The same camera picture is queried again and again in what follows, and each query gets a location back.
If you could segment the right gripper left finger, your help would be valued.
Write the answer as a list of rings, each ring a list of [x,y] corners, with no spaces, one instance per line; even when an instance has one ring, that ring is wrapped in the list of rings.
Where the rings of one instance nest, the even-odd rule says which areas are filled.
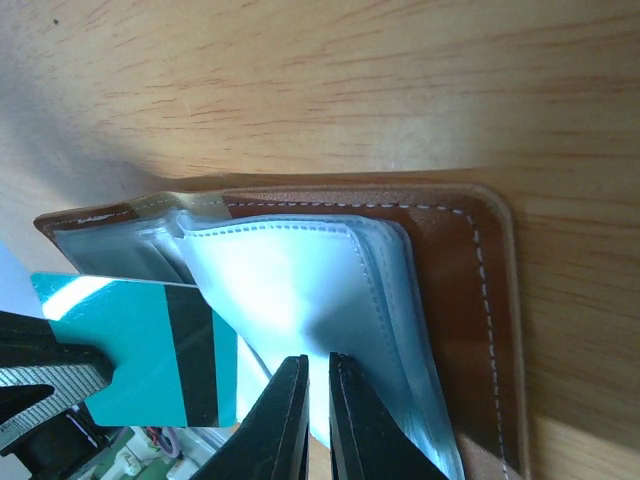
[[[306,479],[308,391],[308,357],[285,358],[235,433],[194,477]]]

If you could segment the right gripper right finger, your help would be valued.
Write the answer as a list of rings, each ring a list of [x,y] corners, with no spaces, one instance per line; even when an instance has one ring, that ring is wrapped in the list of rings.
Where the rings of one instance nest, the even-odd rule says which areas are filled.
[[[329,385],[334,479],[445,477],[398,427],[356,359],[331,353]]]

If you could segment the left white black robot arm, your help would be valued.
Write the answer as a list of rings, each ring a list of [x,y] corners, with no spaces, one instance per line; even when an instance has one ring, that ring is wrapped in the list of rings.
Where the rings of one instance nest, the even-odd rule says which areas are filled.
[[[210,308],[186,307],[58,321],[2,313],[3,336],[89,345],[114,370],[86,412],[55,416],[7,453],[36,477],[63,479],[106,448],[113,428],[217,426],[214,320]]]

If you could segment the teal card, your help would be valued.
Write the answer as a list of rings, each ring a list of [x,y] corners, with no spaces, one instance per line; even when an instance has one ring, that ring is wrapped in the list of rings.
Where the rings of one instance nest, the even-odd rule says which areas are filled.
[[[114,366],[85,401],[96,424],[235,424],[237,334],[198,288],[43,272],[31,282],[55,338],[95,346]]]

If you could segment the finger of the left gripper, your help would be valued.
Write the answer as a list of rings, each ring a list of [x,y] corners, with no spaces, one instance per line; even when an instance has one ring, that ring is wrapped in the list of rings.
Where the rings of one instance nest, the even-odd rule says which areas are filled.
[[[1,367],[88,366],[109,385],[114,366],[97,347],[59,342],[43,319],[1,312]]]
[[[1,368],[1,388],[21,389],[16,406],[1,407],[1,448],[105,389],[113,370],[89,363]]]

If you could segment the brown leather card holder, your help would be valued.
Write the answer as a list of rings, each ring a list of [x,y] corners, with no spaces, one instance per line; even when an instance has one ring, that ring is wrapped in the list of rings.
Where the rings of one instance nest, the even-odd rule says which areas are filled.
[[[34,224],[82,273],[199,286],[241,336],[238,415],[277,361],[306,353],[326,440],[337,351],[453,478],[529,476],[513,228],[489,190],[239,176]]]

